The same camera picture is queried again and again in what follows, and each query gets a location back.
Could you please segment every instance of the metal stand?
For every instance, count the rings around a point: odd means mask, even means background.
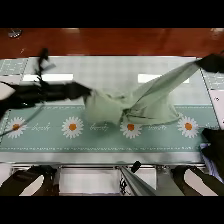
[[[10,38],[17,38],[22,34],[22,30],[12,29],[12,28],[10,28],[10,29],[11,29],[11,32],[8,33],[8,36]]]

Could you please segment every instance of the orange flower center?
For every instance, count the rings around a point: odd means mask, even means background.
[[[19,129],[19,124],[14,124],[14,125],[12,126],[12,129],[13,129],[14,131],[18,130],[18,129]]]
[[[133,124],[128,124],[127,128],[129,131],[133,131],[135,129],[135,126]]]
[[[185,124],[185,128],[186,128],[187,130],[191,130],[191,129],[192,129],[192,124],[190,124],[190,123],[186,123],[186,124]]]
[[[76,124],[70,124],[70,125],[69,125],[69,129],[70,129],[71,131],[74,131],[76,128],[77,128],[77,127],[76,127]]]

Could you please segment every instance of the light green towel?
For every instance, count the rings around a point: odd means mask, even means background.
[[[125,121],[142,125],[178,120],[180,116],[169,102],[169,93],[198,69],[194,62],[186,63],[120,97],[93,90],[85,102],[86,119],[93,123]]]

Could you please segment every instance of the wooden floor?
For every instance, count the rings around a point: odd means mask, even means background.
[[[224,50],[223,28],[21,28],[0,29],[0,59],[50,55],[198,56]]]

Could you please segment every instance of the red-brown floor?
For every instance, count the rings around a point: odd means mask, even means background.
[[[19,38],[0,29],[0,59],[50,55],[172,55],[203,57],[224,50],[223,28],[22,28]]]

